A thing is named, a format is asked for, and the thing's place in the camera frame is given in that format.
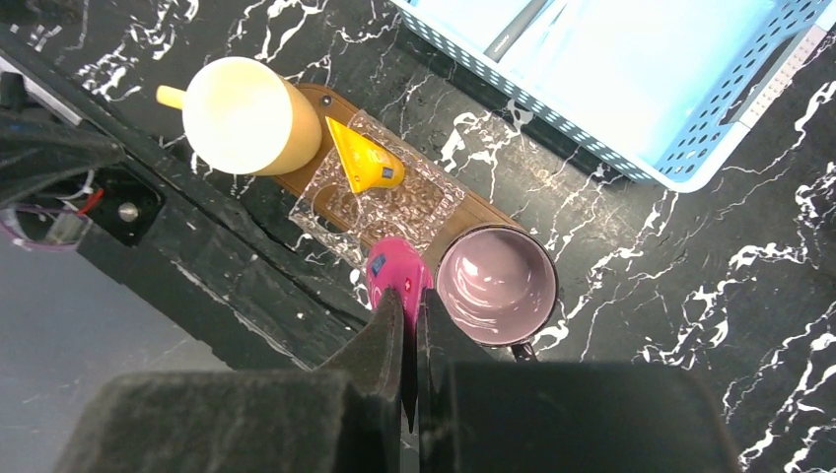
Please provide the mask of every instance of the cream mug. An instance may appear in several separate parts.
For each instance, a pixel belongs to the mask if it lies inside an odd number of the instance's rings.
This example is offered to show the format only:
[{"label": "cream mug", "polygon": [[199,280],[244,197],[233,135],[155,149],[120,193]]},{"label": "cream mug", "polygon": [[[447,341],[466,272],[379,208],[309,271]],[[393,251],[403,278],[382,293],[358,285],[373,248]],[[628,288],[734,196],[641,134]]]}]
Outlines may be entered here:
[{"label": "cream mug", "polygon": [[225,57],[203,67],[185,91],[157,89],[157,101],[182,110],[191,148],[230,174],[283,174],[316,155],[322,128],[314,107],[269,67]]}]

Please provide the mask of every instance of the gray floor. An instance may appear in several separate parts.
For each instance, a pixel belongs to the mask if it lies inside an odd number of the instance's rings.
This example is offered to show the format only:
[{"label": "gray floor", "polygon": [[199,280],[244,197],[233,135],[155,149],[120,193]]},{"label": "gray floor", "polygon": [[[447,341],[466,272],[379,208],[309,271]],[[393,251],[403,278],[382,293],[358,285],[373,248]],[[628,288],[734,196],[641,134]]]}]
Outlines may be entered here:
[{"label": "gray floor", "polygon": [[84,405],[119,374],[227,369],[78,254],[0,235],[0,471],[49,471]]}]

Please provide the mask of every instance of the blue label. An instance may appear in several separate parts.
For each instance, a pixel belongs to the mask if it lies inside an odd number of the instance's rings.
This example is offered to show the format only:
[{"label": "blue label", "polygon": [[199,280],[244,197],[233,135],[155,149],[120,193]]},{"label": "blue label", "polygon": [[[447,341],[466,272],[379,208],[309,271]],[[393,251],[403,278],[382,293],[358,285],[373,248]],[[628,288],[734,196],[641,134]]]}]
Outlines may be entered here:
[{"label": "blue label", "polygon": [[378,257],[375,258],[374,261],[372,261],[372,274],[374,274],[376,278],[378,277],[378,273],[381,272],[381,268],[383,268],[383,265],[385,263],[386,256],[384,254],[379,254]]}]

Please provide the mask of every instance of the yellow object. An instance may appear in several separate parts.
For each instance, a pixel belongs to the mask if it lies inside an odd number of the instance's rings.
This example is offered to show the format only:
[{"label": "yellow object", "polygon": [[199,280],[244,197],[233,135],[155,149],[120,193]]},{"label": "yellow object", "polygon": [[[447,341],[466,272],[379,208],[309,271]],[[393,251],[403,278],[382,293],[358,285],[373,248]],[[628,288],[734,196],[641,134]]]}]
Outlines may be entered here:
[{"label": "yellow object", "polygon": [[169,86],[160,86],[157,88],[157,101],[165,106],[182,110],[183,98],[185,98],[185,91],[180,89]]},{"label": "yellow object", "polygon": [[392,153],[329,116],[325,121],[352,192],[392,188],[403,181],[403,163]]},{"label": "yellow object", "polygon": [[157,101],[182,110],[191,148],[207,165],[229,174],[292,172],[316,156],[322,140],[319,116],[308,99],[269,67],[245,57],[207,64],[185,91],[160,86]]}]

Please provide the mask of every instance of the screw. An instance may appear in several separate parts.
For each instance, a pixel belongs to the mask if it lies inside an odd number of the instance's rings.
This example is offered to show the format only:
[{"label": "screw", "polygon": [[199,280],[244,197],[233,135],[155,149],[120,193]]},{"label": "screw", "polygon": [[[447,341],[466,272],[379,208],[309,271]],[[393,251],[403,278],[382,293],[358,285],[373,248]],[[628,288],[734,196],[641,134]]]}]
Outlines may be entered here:
[{"label": "screw", "polygon": [[119,206],[119,218],[122,222],[131,223],[139,218],[139,209],[130,202],[125,202]]}]

